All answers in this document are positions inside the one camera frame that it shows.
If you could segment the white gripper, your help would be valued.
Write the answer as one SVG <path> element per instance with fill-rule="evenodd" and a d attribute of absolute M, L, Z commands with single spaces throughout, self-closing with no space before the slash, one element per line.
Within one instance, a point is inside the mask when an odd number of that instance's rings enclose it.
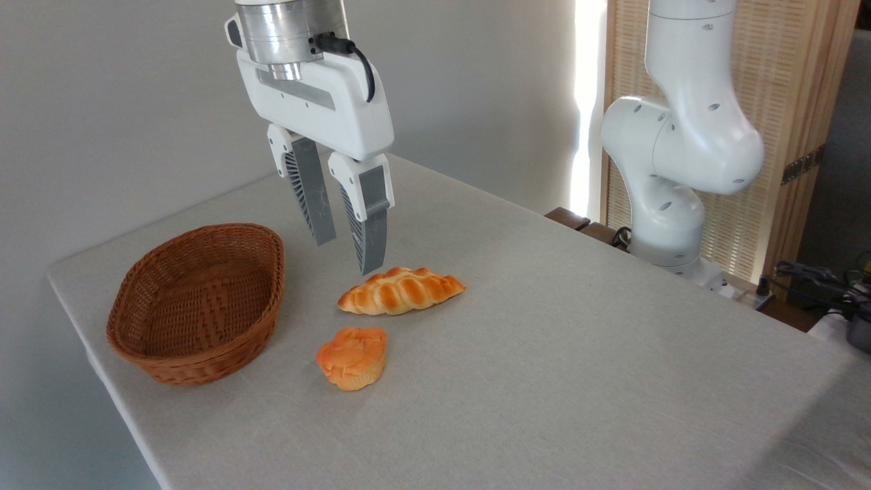
<path fill-rule="evenodd" d="M 253 108 L 271 122 L 267 138 L 278 174 L 289 180 L 316 244 L 333 241 L 336 232 L 315 142 L 337 151 L 329 169 L 342 190 L 362 275 L 382 267 L 388 210 L 395 205 L 383 152 L 395 134 L 380 76 L 374 75 L 376 93 L 367 101 L 366 74 L 352 56 L 323 54 L 301 64 L 296 81 L 277 80 L 245 50 L 236 58 Z"/>

